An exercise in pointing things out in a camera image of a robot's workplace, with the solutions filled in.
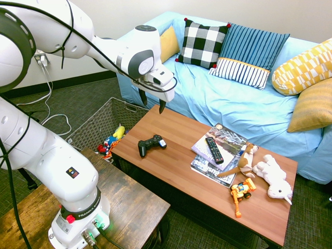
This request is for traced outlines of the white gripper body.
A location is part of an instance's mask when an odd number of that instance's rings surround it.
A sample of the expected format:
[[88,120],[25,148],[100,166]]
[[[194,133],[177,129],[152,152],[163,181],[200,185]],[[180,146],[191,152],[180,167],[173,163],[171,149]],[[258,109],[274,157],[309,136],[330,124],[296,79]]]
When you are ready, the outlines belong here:
[[156,96],[166,102],[173,100],[175,95],[175,78],[173,77],[166,85],[161,86],[157,83],[147,82],[143,80],[133,80],[132,84],[138,89],[144,90],[146,93]]

